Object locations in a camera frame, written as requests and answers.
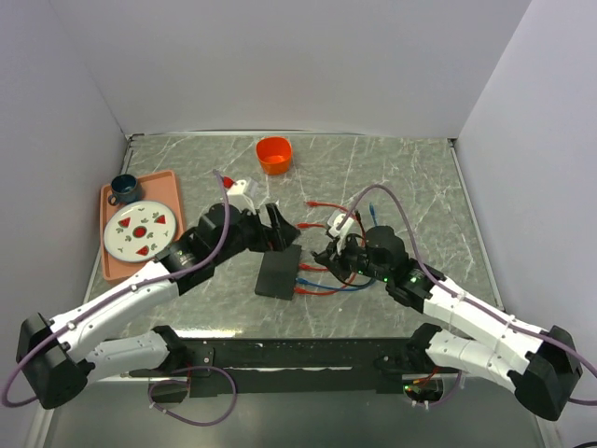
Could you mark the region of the black network switch box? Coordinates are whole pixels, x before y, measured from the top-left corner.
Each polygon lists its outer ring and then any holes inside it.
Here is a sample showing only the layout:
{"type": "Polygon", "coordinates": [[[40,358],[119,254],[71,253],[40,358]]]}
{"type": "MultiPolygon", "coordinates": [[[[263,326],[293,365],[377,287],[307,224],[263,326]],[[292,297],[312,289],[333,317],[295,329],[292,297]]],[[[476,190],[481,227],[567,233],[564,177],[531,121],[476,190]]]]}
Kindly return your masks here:
{"type": "Polygon", "coordinates": [[[257,275],[255,294],[291,301],[299,273],[301,252],[300,245],[291,245],[282,252],[266,252],[257,275]]]}

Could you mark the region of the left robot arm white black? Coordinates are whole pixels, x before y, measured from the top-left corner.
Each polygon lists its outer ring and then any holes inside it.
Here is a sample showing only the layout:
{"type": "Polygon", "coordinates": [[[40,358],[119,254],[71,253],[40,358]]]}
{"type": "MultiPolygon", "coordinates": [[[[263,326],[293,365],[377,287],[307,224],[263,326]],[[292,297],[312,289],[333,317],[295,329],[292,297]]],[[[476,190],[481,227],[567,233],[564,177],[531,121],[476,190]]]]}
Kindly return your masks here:
{"type": "Polygon", "coordinates": [[[76,397],[93,380],[124,370],[178,373],[185,348],[170,329],[151,330],[132,341],[113,334],[137,315],[176,299],[210,279],[215,268],[244,252],[282,252],[300,231],[274,203],[266,206],[270,224],[257,212],[217,203],[196,226],[149,261],[128,280],[105,294],[53,318],[33,314],[21,323],[16,360],[48,410],[76,397]]]}

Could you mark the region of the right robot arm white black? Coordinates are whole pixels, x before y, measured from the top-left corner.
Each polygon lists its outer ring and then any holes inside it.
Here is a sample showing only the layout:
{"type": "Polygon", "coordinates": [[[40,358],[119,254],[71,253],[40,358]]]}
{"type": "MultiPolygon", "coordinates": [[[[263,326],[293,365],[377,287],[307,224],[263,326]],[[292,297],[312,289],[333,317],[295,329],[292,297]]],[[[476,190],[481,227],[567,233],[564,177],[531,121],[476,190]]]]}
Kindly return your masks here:
{"type": "Polygon", "coordinates": [[[567,330],[523,322],[421,266],[391,227],[337,237],[313,258],[340,280],[358,273],[382,281],[395,301],[446,324],[424,324],[412,334],[408,361],[416,371],[438,366],[484,378],[549,421],[558,420],[571,402],[583,371],[567,330]]]}

